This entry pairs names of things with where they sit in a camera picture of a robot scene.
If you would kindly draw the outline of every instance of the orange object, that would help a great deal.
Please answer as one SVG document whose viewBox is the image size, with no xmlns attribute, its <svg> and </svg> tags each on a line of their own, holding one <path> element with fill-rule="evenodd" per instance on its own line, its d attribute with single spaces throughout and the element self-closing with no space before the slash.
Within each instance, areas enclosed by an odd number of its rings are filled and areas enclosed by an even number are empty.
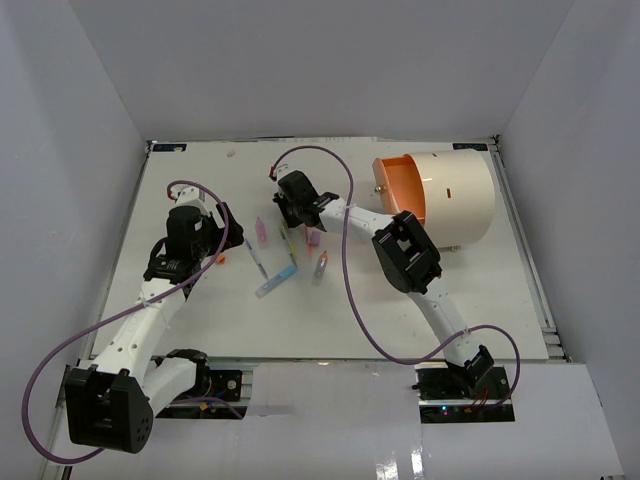
<svg viewBox="0 0 640 480">
<path fill-rule="evenodd" d="M 487 163 L 473 149 L 378 158 L 375 191 L 385 213 L 413 213 L 436 247 L 468 245 L 493 220 L 496 189 Z"/>
<path fill-rule="evenodd" d="M 420 173 L 410 155 L 376 158 L 373 162 L 376 183 L 382 186 L 380 200 L 384 210 L 392 215 L 409 210 L 424 225 L 426 205 Z"/>
</svg>

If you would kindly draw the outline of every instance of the purple cable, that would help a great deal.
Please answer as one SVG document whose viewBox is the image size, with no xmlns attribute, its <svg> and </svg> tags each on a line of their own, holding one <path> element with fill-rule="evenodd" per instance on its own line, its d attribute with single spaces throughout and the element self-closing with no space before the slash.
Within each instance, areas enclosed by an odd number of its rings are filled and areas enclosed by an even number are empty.
<svg viewBox="0 0 640 480">
<path fill-rule="evenodd" d="M 188 284 L 190 284 L 190 283 L 196 281 L 198 278 L 200 278 L 202 276 L 202 274 L 204 272 L 206 272 L 215 263 L 216 258 L 218 258 L 218 255 L 220 254 L 220 252 L 222 252 L 222 249 L 224 248 L 224 245 L 227 242 L 227 235 L 229 234 L 229 215 L 227 214 L 226 208 L 224 208 L 222 200 L 220 200 L 215 193 L 213 193 L 208 188 L 203 187 L 202 185 L 199 185 L 199 184 L 197 184 L 195 182 L 191 182 L 189 180 L 176 180 L 174 182 L 171 182 L 169 185 L 167 185 L 167 193 L 171 192 L 171 187 L 173 187 L 174 185 L 189 185 L 191 187 L 199 188 L 200 190 L 205 192 L 207 195 L 209 195 L 211 198 L 213 198 L 216 201 L 216 203 L 220 206 L 220 210 L 222 211 L 222 219 L 224 221 L 224 230 L 223 230 L 223 233 L 222 233 L 222 240 L 220 241 L 220 245 L 218 245 L 217 250 L 213 254 L 213 257 L 211 257 L 211 260 L 204 267 L 202 267 L 197 273 L 194 273 L 191 277 L 186 279 L 184 282 L 179 283 L 178 285 L 176 285 L 175 287 L 170 288 L 166 292 L 161 293 L 161 294 L 151 298 L 149 301 L 146 302 L 146 305 L 159 302 L 163 298 L 166 298 L 169 295 L 177 292 L 178 290 L 181 290 L 182 288 L 184 288 Z M 145 304 L 138 303 L 137 305 L 134 305 L 133 307 L 127 308 L 126 310 L 124 310 L 124 311 L 122 311 L 122 312 L 120 312 L 120 313 L 118 313 L 118 314 L 116 314 L 116 315 L 114 315 L 112 317 L 107 318 L 106 320 L 102 320 L 102 321 L 96 323 L 95 325 L 92 325 L 91 327 L 88 327 L 88 328 L 85 328 L 84 330 L 81 330 L 80 332 L 76 333 L 72 337 L 70 337 L 67 340 L 65 340 L 64 342 L 62 342 L 56 348 L 51 350 L 47 354 L 47 356 L 42 359 L 42 361 L 38 364 L 36 369 L 31 374 L 31 378 L 29 378 L 29 381 L 27 382 L 27 386 L 24 389 L 24 395 L 22 396 L 22 427 L 24 428 L 24 433 L 27 435 L 27 439 L 29 440 L 29 442 L 31 442 L 31 445 L 33 445 L 33 448 L 35 448 L 38 451 L 38 453 L 40 455 L 42 455 L 44 458 L 46 458 L 47 460 L 50 460 L 50 461 L 55 462 L 55 463 L 59 463 L 61 465 L 74 465 L 76 463 L 84 462 L 86 460 L 89 460 L 90 458 L 95 457 L 97 454 L 102 452 L 103 449 L 102 448 L 98 448 L 98 449 L 96 449 L 96 450 L 94 450 L 94 451 L 92 451 L 92 452 L 90 452 L 90 453 L 88 453 L 86 455 L 83 455 L 82 457 L 63 458 L 63 457 L 58 457 L 57 455 L 54 455 L 53 453 L 48 451 L 38 441 L 38 439 L 36 438 L 35 434 L 33 433 L 33 428 L 31 427 L 31 422 L 29 420 L 29 400 L 31 399 L 31 392 L 33 391 L 33 386 L 35 385 L 36 380 L 38 379 L 38 377 L 42 373 L 42 370 L 44 369 L 44 367 L 46 367 L 46 365 L 51 361 L 51 359 L 53 357 L 55 357 L 58 353 L 60 353 L 62 350 L 64 350 L 66 347 L 71 345 L 76 340 L 81 339 L 82 337 L 84 337 L 85 335 L 90 334 L 91 332 L 95 332 L 96 330 L 98 330 L 99 328 L 104 327 L 105 325 L 113 323 L 116 320 L 120 320 L 122 317 L 125 317 L 125 316 L 130 315 L 132 313 L 135 313 L 135 312 L 137 312 L 139 310 L 142 310 L 143 308 L 145 308 Z"/>
<path fill-rule="evenodd" d="M 278 157 L 276 162 L 271 167 L 271 173 L 273 174 L 275 172 L 278 164 L 287 155 L 297 150 L 320 150 L 321 152 L 325 152 L 331 155 L 333 158 L 335 158 L 338 161 L 338 163 L 340 163 L 340 165 L 342 165 L 344 170 L 347 172 L 347 177 L 349 177 L 349 193 L 347 195 L 347 207 L 349 207 L 351 205 L 351 200 L 353 199 L 353 190 L 354 190 L 353 175 L 351 174 L 351 170 L 349 170 L 349 167 L 344 162 L 344 160 L 342 160 L 342 158 L 340 158 L 338 154 L 336 154 L 335 152 L 332 152 L 328 148 L 321 147 L 319 145 L 299 145 L 297 147 L 290 148 L 289 150 L 287 150 L 286 152 L 284 152 L 282 155 Z M 378 342 L 376 342 L 376 340 L 373 338 L 371 333 L 369 333 L 369 330 L 367 329 L 366 325 L 364 324 L 364 321 L 362 320 L 362 317 L 360 316 L 360 312 L 358 311 L 356 302 L 353 299 L 353 292 L 351 291 L 351 283 L 349 282 L 349 271 L 347 268 L 347 231 L 349 228 L 349 212 L 350 210 L 349 208 L 347 208 L 345 210 L 344 223 L 342 224 L 342 274 L 344 277 L 344 286 L 347 291 L 347 298 L 349 299 L 349 305 L 351 306 L 351 311 L 353 312 L 353 315 L 356 317 L 356 320 L 358 322 L 358 325 L 360 326 L 360 329 L 362 330 L 362 333 L 364 333 L 364 336 L 367 337 L 367 340 L 369 340 L 369 343 L 371 343 L 373 348 L 375 348 L 380 355 L 382 355 L 384 358 L 394 363 L 398 363 L 400 365 L 417 365 L 419 363 L 423 363 L 431 360 L 438 353 L 440 353 L 447 345 L 453 342 L 456 338 L 464 335 L 466 332 L 462 331 L 462 332 L 454 333 L 449 338 L 447 338 L 444 342 L 442 342 L 438 348 L 436 348 L 435 350 L 428 353 L 422 358 L 404 358 L 403 359 L 403 358 L 394 357 L 393 355 L 387 353 L 378 344 Z M 506 402 L 509 398 L 511 398 L 511 395 L 513 394 L 514 390 L 516 389 L 516 386 L 518 385 L 518 380 L 520 379 L 520 351 L 518 350 L 518 346 L 516 345 L 516 342 L 513 339 L 513 337 L 509 335 L 507 331 L 503 330 L 500 327 L 496 327 L 495 325 L 477 325 L 475 327 L 471 327 L 468 329 L 469 332 L 475 332 L 477 330 L 495 330 L 497 332 L 502 333 L 511 342 L 511 345 L 513 346 L 513 351 L 515 352 L 515 355 L 516 355 L 516 374 L 513 379 L 513 384 L 511 388 L 509 389 L 509 391 L 506 393 L 506 395 L 502 400 L 487 407 L 487 408 L 496 408 L 502 405 L 504 402 Z"/>
<path fill-rule="evenodd" d="M 221 405 L 224 405 L 225 407 L 227 407 L 229 409 L 229 411 L 231 413 L 233 413 L 236 417 L 238 417 L 240 420 L 242 420 L 244 417 L 240 414 L 240 412 L 238 412 L 235 408 L 233 408 L 231 406 L 231 404 L 229 402 L 227 402 L 226 400 L 222 400 L 221 398 L 218 397 L 196 397 L 196 398 L 183 398 L 182 400 L 174 400 L 173 402 L 171 402 L 171 405 L 180 405 L 182 403 L 195 403 L 195 402 L 215 402 L 215 403 L 220 403 Z"/>
</svg>

